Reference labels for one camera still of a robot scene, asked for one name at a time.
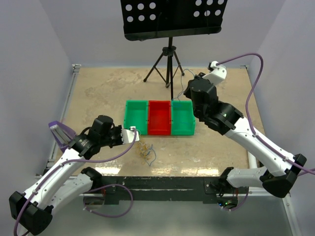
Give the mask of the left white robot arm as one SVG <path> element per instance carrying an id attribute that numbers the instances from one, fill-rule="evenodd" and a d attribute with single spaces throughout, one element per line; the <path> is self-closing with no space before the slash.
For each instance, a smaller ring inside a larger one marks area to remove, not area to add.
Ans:
<path id="1" fill-rule="evenodd" d="M 9 207 L 15 220 L 13 234 L 18 234 L 18 227 L 25 230 L 24 235 L 38 235 L 50 224 L 57 207 L 70 201 L 83 192 L 98 192 L 102 187 L 101 179 L 82 174 L 66 184 L 68 178 L 85 163 L 91 163 L 92 157 L 102 147 L 115 147 L 128 143 L 126 134 L 132 138 L 137 132 L 124 130 L 116 126 L 109 116 L 99 115 L 92 126 L 85 128 L 67 145 L 61 158 L 31 187 L 23 192 L 15 191 L 9 197 Z"/>

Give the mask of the red bin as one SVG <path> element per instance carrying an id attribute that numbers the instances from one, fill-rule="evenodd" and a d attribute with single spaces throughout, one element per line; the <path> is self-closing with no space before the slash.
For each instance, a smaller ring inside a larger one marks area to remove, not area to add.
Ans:
<path id="1" fill-rule="evenodd" d="M 149 100 L 148 135 L 171 135 L 171 102 L 166 100 Z"/>

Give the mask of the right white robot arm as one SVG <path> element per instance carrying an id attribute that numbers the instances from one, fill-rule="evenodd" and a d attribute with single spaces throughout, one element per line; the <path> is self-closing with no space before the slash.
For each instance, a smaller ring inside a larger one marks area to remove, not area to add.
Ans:
<path id="1" fill-rule="evenodd" d="M 278 198 L 289 193 L 307 161 L 305 156 L 285 151 L 251 127 L 238 109 L 219 101 L 216 87 L 207 79 L 196 75 L 184 96 L 192 101 L 193 114 L 200 122 L 235 141 L 263 164 L 255 169 L 226 168 L 219 178 L 219 190 L 231 193 L 235 188 L 260 187 Z"/>

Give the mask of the green bin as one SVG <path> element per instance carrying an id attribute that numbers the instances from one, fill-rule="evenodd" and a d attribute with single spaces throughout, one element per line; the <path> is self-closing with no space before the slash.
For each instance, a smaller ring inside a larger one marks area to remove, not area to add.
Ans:
<path id="1" fill-rule="evenodd" d="M 148 100 L 127 100 L 124 128 L 135 126 L 141 135 L 148 134 Z"/>
<path id="2" fill-rule="evenodd" d="M 192 136 L 195 132 L 195 116 L 191 101 L 171 101 L 171 135 Z"/>

